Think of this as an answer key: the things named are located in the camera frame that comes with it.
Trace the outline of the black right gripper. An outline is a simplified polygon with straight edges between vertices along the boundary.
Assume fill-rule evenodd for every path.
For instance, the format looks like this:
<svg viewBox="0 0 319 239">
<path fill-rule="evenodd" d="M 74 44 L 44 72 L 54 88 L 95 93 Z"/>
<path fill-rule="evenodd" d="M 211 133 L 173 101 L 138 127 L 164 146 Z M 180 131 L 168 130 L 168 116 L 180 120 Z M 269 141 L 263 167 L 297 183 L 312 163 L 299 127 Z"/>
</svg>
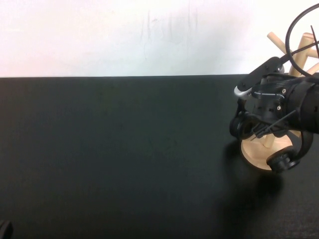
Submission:
<svg viewBox="0 0 319 239">
<path fill-rule="evenodd" d="M 275 137 L 287 135 L 290 121 L 294 119 L 294 110 L 287 106 L 288 91 L 293 83 L 293 77 L 264 77 L 252 87 L 253 139 L 271 134 L 271 125 Z"/>
</svg>

